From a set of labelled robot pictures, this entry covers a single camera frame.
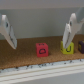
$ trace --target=yellow toy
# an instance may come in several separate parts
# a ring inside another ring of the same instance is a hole
[[[63,54],[73,54],[74,53],[74,43],[71,42],[70,45],[68,46],[68,48],[64,49],[63,41],[61,41],[60,49]]]

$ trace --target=brown surface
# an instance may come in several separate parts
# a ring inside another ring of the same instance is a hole
[[[5,40],[0,40],[0,69],[84,58],[84,54],[78,51],[78,41],[84,40],[84,35],[75,36],[73,40],[75,53],[73,55],[61,53],[61,39],[62,36],[19,39],[16,50],[13,50]],[[38,58],[36,56],[36,43],[48,44],[48,57]]]

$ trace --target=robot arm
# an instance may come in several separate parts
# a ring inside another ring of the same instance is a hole
[[[13,49],[17,47],[17,40],[15,38],[13,28],[10,25],[7,16],[0,14],[0,33],[5,37],[7,42],[11,45]]]
[[[66,49],[75,34],[81,29],[84,23],[84,7],[80,8],[76,13],[72,13],[69,24],[66,23],[65,31],[63,35],[63,47]]]

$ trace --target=red block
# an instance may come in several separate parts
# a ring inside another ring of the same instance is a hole
[[[36,43],[37,57],[48,56],[48,45],[46,43]]]

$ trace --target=red cube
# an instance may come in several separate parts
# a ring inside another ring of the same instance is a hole
[[[46,43],[36,43],[37,57],[48,56],[48,45]]]

